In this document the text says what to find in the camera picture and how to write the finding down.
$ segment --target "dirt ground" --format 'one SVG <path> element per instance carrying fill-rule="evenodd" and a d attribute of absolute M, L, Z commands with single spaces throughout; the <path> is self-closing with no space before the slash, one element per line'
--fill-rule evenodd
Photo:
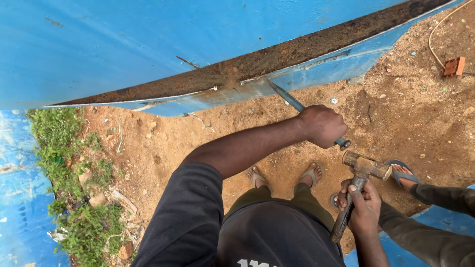
<path fill-rule="evenodd" d="M 404 34 L 395 48 L 385 54 L 359 85 L 345 81 L 292 92 L 304 105 L 331 105 L 349 125 L 346 137 L 352 151 L 379 160 L 397 158 L 406 162 L 423 183 L 466 187 L 475 182 L 475 76 L 441 79 L 440 68 L 428 49 L 427 39 L 437 21 L 447 12 L 419 22 Z M 466 57 L 466 71 L 475 72 L 475 3 L 443 22 L 433 36 L 433 47 L 441 61 Z M 331 97 L 339 99 L 332 105 Z M 115 168 L 125 170 L 114 188 L 138 208 L 133 221 L 147 225 L 171 173 L 194 148 L 239 130 L 277 122 L 297 114 L 277 95 L 221 106 L 196 113 L 215 131 L 203 128 L 195 117 L 160 117 L 115 107 L 85 109 L 88 131 L 98 130 L 107 156 Z M 121 118 L 121 152 L 118 131 Z M 113 137 L 106 139 L 107 131 Z M 312 191 L 336 218 L 329 197 L 340 182 L 351 178 L 341 163 L 338 148 L 323 150 L 303 142 L 277 151 L 257 163 L 274 190 L 274 196 L 290 199 L 299 175 L 312 160 L 325 164 L 324 177 Z M 425 208 L 394 181 L 373 179 L 385 201 L 406 215 Z M 243 173 L 224 181 L 225 212 L 251 188 Z M 355 247 L 346 230 L 342 240 L 345 254 Z"/>

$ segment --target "man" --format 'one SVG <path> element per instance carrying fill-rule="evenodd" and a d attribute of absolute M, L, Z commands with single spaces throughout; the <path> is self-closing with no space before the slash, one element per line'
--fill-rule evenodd
<path fill-rule="evenodd" d="M 398 160 L 385 163 L 393 167 L 392 177 L 396 183 L 420 202 L 475 217 L 475 190 L 421 184 L 405 163 Z M 342 182 L 337 200 L 340 210 L 346 207 L 346 188 L 350 182 Z M 379 225 L 396 244 L 432 267 L 475 266 L 473 237 L 421 224 L 385 202 L 382 202 Z"/>
<path fill-rule="evenodd" d="M 196 148 L 170 177 L 131 266 L 344 266 L 340 246 L 330 240 L 333 218 L 310 193 L 323 175 L 319 162 L 299 179 L 291 201 L 272 198 L 255 167 L 247 173 L 255 188 L 226 216 L 221 192 L 222 180 L 269 154 L 305 140 L 327 149 L 347 128 L 341 115 L 318 105 Z M 366 200 L 350 192 L 359 259 L 362 266 L 389 266 L 378 238 L 381 200 L 371 183 L 364 190 Z"/>

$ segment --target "blue metal sheet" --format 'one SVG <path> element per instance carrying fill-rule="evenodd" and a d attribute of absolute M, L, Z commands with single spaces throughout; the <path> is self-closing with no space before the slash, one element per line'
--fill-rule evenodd
<path fill-rule="evenodd" d="M 18 111 L 0 110 L 0 265 L 3 267 L 70 266 L 68 255 L 54 253 L 57 243 L 46 193 L 51 182 L 36 166 L 35 137 Z"/>
<path fill-rule="evenodd" d="M 475 184 L 468 188 L 475 189 Z M 475 218 L 466 214 L 453 212 L 438 206 L 432 206 L 417 214 L 411 216 L 414 220 L 435 228 L 451 231 L 461 235 L 475 237 Z M 380 241 L 386 255 L 388 255 L 389 264 L 393 267 L 428 267 L 426 263 L 414 256 L 407 250 L 394 243 L 386 232 L 380 233 Z M 345 258 L 347 267 L 358 267 L 358 256 L 356 249 Z"/>
<path fill-rule="evenodd" d="M 0 107 L 34 108 L 204 67 L 400 0 L 6 0 Z"/>

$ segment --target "feet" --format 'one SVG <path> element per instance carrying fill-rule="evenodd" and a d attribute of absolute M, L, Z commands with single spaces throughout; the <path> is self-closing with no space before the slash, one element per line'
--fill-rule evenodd
<path fill-rule="evenodd" d="M 259 169 L 256 167 L 256 166 L 253 166 L 251 169 L 249 169 L 249 171 L 247 172 L 247 179 L 249 180 L 249 182 L 252 183 L 252 177 L 254 176 L 254 173 L 257 174 L 257 175 L 260 175 L 262 176 L 261 172 L 259 171 Z M 268 184 L 266 182 L 264 182 L 263 180 L 261 179 L 256 179 L 256 188 L 259 188 L 263 185 L 267 185 Z"/>
<path fill-rule="evenodd" d="M 315 165 L 315 163 L 312 162 L 312 163 L 310 164 L 310 166 L 308 166 L 308 169 L 306 170 L 306 172 L 309 171 L 309 170 L 311 170 L 311 169 L 313 169 L 313 168 L 315 168 L 315 170 L 313 171 L 313 173 L 315 174 L 316 182 L 318 182 L 318 181 L 320 181 L 320 179 L 322 178 L 322 170 L 320 170 L 320 167 L 319 167 L 319 166 Z M 306 184 L 306 185 L 308 185 L 308 187 L 312 187 L 312 177 L 310 177 L 310 175 L 306 175 L 306 176 L 300 178 L 300 179 L 298 180 L 298 183 L 301 183 L 301 182 L 304 183 L 304 184 Z"/>
<path fill-rule="evenodd" d="M 395 171 L 398 171 L 398 172 L 402 172 L 402 173 L 405 173 L 405 174 L 413 174 L 411 171 L 409 171 L 406 167 L 401 167 L 400 165 L 398 164 L 391 164 L 391 167 L 393 168 L 393 170 Z M 399 183 L 401 184 L 402 188 L 404 190 L 406 190 L 407 192 L 409 192 L 409 189 L 417 184 L 416 182 L 414 181 L 411 181 L 411 180 L 408 180 L 406 178 L 400 178 L 399 179 Z"/>

